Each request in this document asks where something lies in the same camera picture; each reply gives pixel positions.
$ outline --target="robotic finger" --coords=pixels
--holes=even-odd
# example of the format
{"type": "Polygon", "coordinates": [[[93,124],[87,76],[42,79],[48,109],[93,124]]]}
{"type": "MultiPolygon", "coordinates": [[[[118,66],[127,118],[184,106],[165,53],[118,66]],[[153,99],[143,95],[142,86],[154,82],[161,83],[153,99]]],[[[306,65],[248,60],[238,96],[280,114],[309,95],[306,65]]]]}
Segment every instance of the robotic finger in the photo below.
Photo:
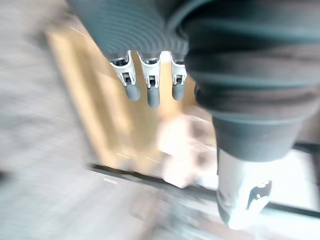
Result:
{"type": "Polygon", "coordinates": [[[151,108],[160,104],[160,54],[146,57],[138,53],[147,90],[147,100],[151,108]]]}
{"type": "Polygon", "coordinates": [[[129,50],[123,56],[112,59],[110,64],[115,70],[117,77],[121,80],[128,99],[138,101],[140,99],[140,90],[136,84],[136,70],[131,51],[129,50]]]}

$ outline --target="robotic hand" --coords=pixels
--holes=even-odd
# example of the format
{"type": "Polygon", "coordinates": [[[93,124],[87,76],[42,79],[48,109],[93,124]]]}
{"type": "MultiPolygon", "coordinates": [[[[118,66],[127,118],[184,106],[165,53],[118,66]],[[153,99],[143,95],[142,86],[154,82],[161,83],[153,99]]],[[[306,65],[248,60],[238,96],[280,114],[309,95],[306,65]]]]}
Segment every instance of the robotic hand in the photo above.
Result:
{"type": "Polygon", "coordinates": [[[239,229],[268,203],[273,162],[319,108],[320,3],[286,0],[68,0],[109,59],[130,100],[160,102],[161,51],[171,51],[174,99],[187,72],[211,115],[218,147],[218,208],[239,229]]]}

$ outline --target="floor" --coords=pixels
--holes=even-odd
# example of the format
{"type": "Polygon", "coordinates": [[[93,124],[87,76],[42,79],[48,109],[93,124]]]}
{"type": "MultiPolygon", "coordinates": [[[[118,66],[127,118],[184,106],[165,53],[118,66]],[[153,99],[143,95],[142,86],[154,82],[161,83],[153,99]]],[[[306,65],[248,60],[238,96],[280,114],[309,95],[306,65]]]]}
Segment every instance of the floor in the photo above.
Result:
{"type": "Polygon", "coordinates": [[[0,240],[131,240],[140,185],[86,169],[96,156],[41,34],[62,0],[0,2],[0,240]]]}

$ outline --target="robotic fingertip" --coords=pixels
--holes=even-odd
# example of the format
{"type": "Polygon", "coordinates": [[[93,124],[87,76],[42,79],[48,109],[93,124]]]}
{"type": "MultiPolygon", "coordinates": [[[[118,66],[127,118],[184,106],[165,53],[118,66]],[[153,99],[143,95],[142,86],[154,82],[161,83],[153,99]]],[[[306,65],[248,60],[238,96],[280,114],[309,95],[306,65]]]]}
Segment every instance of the robotic fingertip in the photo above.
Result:
{"type": "Polygon", "coordinates": [[[124,86],[124,90],[129,100],[138,101],[140,99],[141,93],[138,85],[128,84],[124,86]]]}
{"type": "Polygon", "coordinates": [[[160,104],[160,91],[159,87],[151,86],[150,88],[147,87],[147,99],[148,104],[151,108],[157,108],[160,104]]]}
{"type": "Polygon", "coordinates": [[[185,86],[181,84],[172,85],[172,97],[176,101],[180,101],[184,98],[185,86]]]}

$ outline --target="black metal bar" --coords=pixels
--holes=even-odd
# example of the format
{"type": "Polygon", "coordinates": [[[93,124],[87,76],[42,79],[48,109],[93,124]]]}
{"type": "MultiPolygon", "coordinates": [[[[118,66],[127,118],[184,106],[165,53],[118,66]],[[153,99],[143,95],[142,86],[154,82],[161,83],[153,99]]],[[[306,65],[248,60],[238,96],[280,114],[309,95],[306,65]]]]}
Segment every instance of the black metal bar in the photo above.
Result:
{"type": "MultiPolygon", "coordinates": [[[[177,193],[177,194],[181,194],[181,195],[192,196],[194,198],[201,198],[201,199],[217,202],[217,191],[206,189],[206,188],[199,186],[199,185],[198,186],[189,185],[185,188],[179,188],[175,185],[172,185],[172,184],[166,182],[162,178],[143,175],[143,174],[138,173],[136,171],[125,171],[125,170],[115,169],[112,167],[108,167],[105,165],[99,165],[99,164],[95,164],[95,163],[92,163],[89,166],[89,168],[92,171],[100,173],[100,174],[129,180],[129,181],[132,181],[135,183],[149,185],[149,186],[152,186],[152,187],[155,187],[158,189],[168,190],[171,193],[177,193]]],[[[312,211],[312,210],[297,208],[297,207],[293,207],[293,206],[281,205],[281,204],[277,204],[277,203],[273,203],[273,202],[269,202],[266,205],[266,208],[284,211],[284,212],[288,212],[288,213],[300,214],[300,215],[314,217],[314,218],[320,218],[320,212],[318,212],[318,211],[312,211]]]]}

